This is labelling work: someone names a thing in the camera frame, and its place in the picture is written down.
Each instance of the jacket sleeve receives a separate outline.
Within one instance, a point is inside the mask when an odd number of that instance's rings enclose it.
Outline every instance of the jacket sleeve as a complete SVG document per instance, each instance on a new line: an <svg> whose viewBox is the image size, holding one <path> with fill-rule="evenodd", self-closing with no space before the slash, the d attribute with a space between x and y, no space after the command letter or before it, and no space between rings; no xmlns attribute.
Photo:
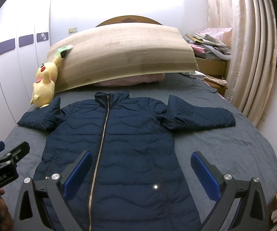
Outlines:
<svg viewBox="0 0 277 231"><path fill-rule="evenodd" d="M60 109L60 97L56 97L48 106L26 112L19 120L18 125L53 131L66 120L67 116L71 113L71 107L72 105L68 105Z"/></svg>
<svg viewBox="0 0 277 231"><path fill-rule="evenodd" d="M203 130L235 126L231 112L224 108L193 106L177 96L170 95L167 106L150 100L150 111L168 129Z"/></svg>

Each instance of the snap button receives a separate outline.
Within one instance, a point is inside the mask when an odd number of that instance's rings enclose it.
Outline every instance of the snap button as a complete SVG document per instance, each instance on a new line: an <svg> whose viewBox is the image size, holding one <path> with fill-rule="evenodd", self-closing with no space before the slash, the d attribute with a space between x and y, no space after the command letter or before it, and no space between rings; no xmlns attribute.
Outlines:
<svg viewBox="0 0 277 231"><path fill-rule="evenodd" d="M159 185L158 185L158 184L155 184L155 185L152 186L152 188L153 188L154 190L158 190L158 189L159 189Z"/></svg>

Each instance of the navy blue quilted jacket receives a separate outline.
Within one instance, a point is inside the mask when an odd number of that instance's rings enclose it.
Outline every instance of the navy blue quilted jacket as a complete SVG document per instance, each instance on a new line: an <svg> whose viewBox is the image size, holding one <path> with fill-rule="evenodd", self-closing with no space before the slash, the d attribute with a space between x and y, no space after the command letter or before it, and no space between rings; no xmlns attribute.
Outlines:
<svg viewBox="0 0 277 231"><path fill-rule="evenodd" d="M87 230L195 231L201 221L175 155L173 131L234 126L235 118L226 109L196 107L172 95L165 105L122 91L98 92L94 100L63 109L57 97L18 124L52 131L34 180L63 172L83 150L92 153L93 165L68 202Z"/></svg>

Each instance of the beige curtain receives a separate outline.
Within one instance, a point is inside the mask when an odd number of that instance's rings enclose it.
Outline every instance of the beige curtain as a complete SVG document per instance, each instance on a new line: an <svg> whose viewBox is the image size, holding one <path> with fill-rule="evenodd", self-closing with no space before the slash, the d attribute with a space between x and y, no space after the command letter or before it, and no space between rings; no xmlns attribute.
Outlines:
<svg viewBox="0 0 277 231"><path fill-rule="evenodd" d="M232 27L225 98L256 126L272 87L277 31L271 0L208 0L208 27Z"/></svg>

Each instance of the silver bolt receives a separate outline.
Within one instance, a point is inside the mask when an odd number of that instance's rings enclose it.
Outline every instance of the silver bolt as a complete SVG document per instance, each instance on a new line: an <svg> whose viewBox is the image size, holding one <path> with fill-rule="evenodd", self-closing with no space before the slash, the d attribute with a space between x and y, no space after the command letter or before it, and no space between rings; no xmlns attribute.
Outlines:
<svg viewBox="0 0 277 231"><path fill-rule="evenodd" d="M53 174L53 175L52 175L52 179L53 179L53 180L57 180L58 178L59 178L59 174Z"/></svg>
<svg viewBox="0 0 277 231"><path fill-rule="evenodd" d="M155 185L152 186L152 188L153 188L154 190L158 190L158 189L159 189L159 185L158 185L158 184L155 184Z"/></svg>
<svg viewBox="0 0 277 231"><path fill-rule="evenodd" d="M253 181L260 182L261 180L258 177L253 177Z"/></svg>
<svg viewBox="0 0 277 231"><path fill-rule="evenodd" d="M231 180L231 179L232 179L232 176L231 176L230 174L225 174L225 175L224 175L224 178L225 178L226 180Z"/></svg>
<svg viewBox="0 0 277 231"><path fill-rule="evenodd" d="M31 179L30 179L29 177L26 177L26 178L24 179L24 183L26 183L26 184L27 184L27 183L30 183L30 180L31 180Z"/></svg>

